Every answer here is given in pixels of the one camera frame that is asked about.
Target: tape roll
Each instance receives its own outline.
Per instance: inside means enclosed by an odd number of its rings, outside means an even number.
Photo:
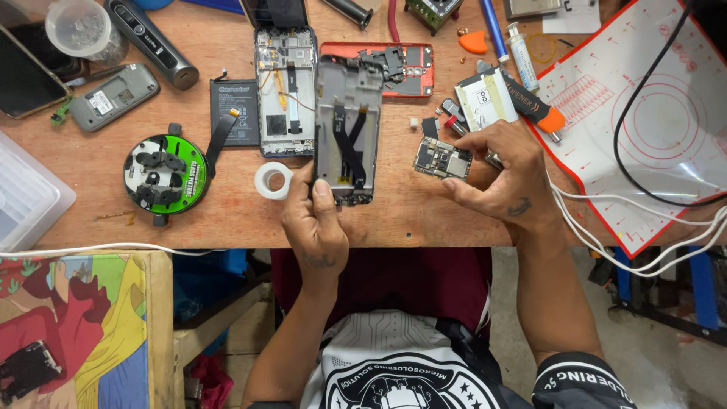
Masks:
[[[283,183],[283,187],[280,190],[273,191],[270,189],[270,178],[277,174],[283,175],[285,183]],[[288,197],[290,179],[292,177],[293,172],[286,165],[280,162],[268,162],[261,166],[255,173],[255,188],[266,199],[283,200]]]

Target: wooden table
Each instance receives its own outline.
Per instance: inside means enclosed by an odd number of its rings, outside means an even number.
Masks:
[[[500,25],[507,25],[502,1],[494,0]],[[400,0],[396,21],[401,41],[430,42],[435,53],[435,91],[431,98],[387,98],[382,110],[374,201],[365,206],[344,209],[341,218],[351,245],[356,247],[413,246],[502,246],[513,245],[516,233],[505,224],[460,207],[450,200],[441,182],[411,169],[421,132],[409,129],[409,118],[435,116],[434,109],[447,97],[454,98],[453,85],[475,74],[479,56],[457,43],[457,28],[471,31],[487,30],[480,4],[468,0],[459,11],[458,21],[450,20],[432,37],[414,16],[403,12]],[[387,5],[374,15],[366,31],[355,25],[322,1],[308,1],[310,24],[318,43],[324,41],[391,41],[387,26]],[[602,21],[616,11],[616,0],[601,1]],[[121,181],[121,167],[129,150],[148,136],[166,132],[168,123],[179,122],[183,135],[206,148],[209,143],[209,82],[225,67],[230,78],[254,78],[252,61],[253,27],[242,15],[223,12],[183,1],[149,17],[171,39],[176,47],[200,71],[200,81],[188,91],[179,91],[131,46],[128,63],[146,63],[161,85],[161,92],[143,106],[103,128],[99,132],[82,132],[73,120],[52,129],[48,118],[55,108],[16,121],[3,116],[0,129],[26,151],[47,166],[78,194],[76,203],[49,230],[37,248],[63,248],[108,242],[151,242],[172,248],[215,247],[287,247],[283,229],[278,222],[282,204],[263,199],[255,190],[253,176],[269,159],[260,156],[257,147],[227,148],[217,163],[217,177],[205,200],[193,210],[172,216],[166,228],[151,225],[152,215],[136,207],[126,195]],[[521,20],[521,33],[542,31],[539,18]],[[556,36],[579,44],[587,36]],[[537,38],[531,51],[540,57],[550,54],[551,44]],[[556,42],[553,62],[570,47]],[[460,60],[466,57],[465,63]],[[494,51],[483,59],[496,61]],[[536,71],[549,64],[535,63]],[[514,62],[508,70],[516,72]],[[78,93],[89,88],[81,88]],[[443,140],[453,140],[451,130],[442,130]],[[295,169],[308,158],[282,159]],[[547,158],[548,171],[554,182],[566,191],[576,193],[574,181]],[[469,181],[487,186],[494,171],[474,164]],[[569,209],[580,215],[580,221],[604,244],[615,244],[603,224],[590,208],[580,201],[570,201]],[[711,218],[716,207],[689,215],[694,220]],[[136,210],[132,226],[127,218],[93,221],[95,215],[108,215]],[[673,226],[656,243],[675,242],[693,234],[697,228]],[[574,245],[579,245],[570,236]],[[727,242],[725,235],[721,242]]]

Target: clear plastic container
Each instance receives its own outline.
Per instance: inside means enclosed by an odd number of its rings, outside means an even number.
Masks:
[[[51,4],[46,32],[53,45],[65,54],[103,65],[118,65],[129,52],[129,40],[93,0],[59,0]]]
[[[76,192],[0,131],[0,252],[29,250]]]

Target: black cable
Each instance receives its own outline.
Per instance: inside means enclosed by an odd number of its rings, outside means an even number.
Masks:
[[[684,25],[684,22],[686,21],[686,18],[689,16],[689,13],[692,9],[692,4],[695,0],[689,0],[686,3],[686,6],[684,7],[684,12],[682,13],[681,17],[679,18],[679,22],[677,23],[677,26],[674,28],[674,32],[669,37],[669,41],[667,41],[666,45],[664,45],[664,48],[659,53],[659,56],[656,57],[656,60],[653,64],[651,64],[651,67],[646,72],[646,75],[643,76],[643,79],[639,83],[638,87],[636,87],[636,90],[634,91],[633,95],[631,95],[631,98],[629,99],[629,102],[626,104],[626,108],[624,108],[624,112],[621,114],[621,117],[619,118],[619,121],[616,123],[616,129],[614,130],[614,156],[616,157],[616,162],[619,164],[619,169],[621,169],[621,172],[623,172],[626,179],[631,182],[638,190],[642,191],[643,193],[647,194],[649,197],[652,197],[662,203],[666,203],[668,205],[675,205],[675,206],[681,206],[681,207],[702,207],[711,205],[712,203],[719,202],[720,200],[727,197],[727,194],[721,194],[720,196],[715,197],[714,199],[707,200],[706,202],[700,202],[700,203],[692,203],[692,204],[684,204],[684,203],[677,203],[672,202],[671,200],[663,199],[650,191],[646,190],[642,185],[640,185],[634,178],[629,174],[629,172],[626,170],[626,167],[624,166],[623,162],[621,162],[621,156],[619,155],[619,130],[621,129],[621,126],[624,123],[624,119],[626,118],[626,114],[628,113],[629,109],[631,109],[631,105],[633,104],[634,100],[636,100],[636,97],[638,96],[638,93],[641,92],[641,89],[644,85],[646,85],[646,82],[648,81],[651,74],[654,72],[654,69],[656,69],[656,66],[659,65],[659,63],[662,61],[662,58],[664,55],[669,51],[669,48],[672,46],[672,43],[677,37],[677,34],[679,34],[679,31],[682,28],[682,25]]]

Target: rubber band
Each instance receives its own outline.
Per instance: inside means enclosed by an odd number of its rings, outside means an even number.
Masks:
[[[530,39],[532,39],[533,37],[537,37],[537,36],[543,36],[546,39],[549,39],[550,42],[553,44],[553,50],[550,53],[550,56],[547,58],[547,60],[540,60],[540,59],[536,58],[533,55],[533,52],[531,51],[531,48],[530,48]],[[549,36],[549,35],[547,35],[545,33],[535,33],[535,34],[528,35],[528,38],[525,40],[525,47],[528,48],[528,53],[530,54],[530,59],[533,60],[533,61],[535,61],[536,63],[544,63],[544,64],[545,63],[549,63],[550,60],[553,59],[553,56],[555,56],[555,40],[553,39],[552,36]]]

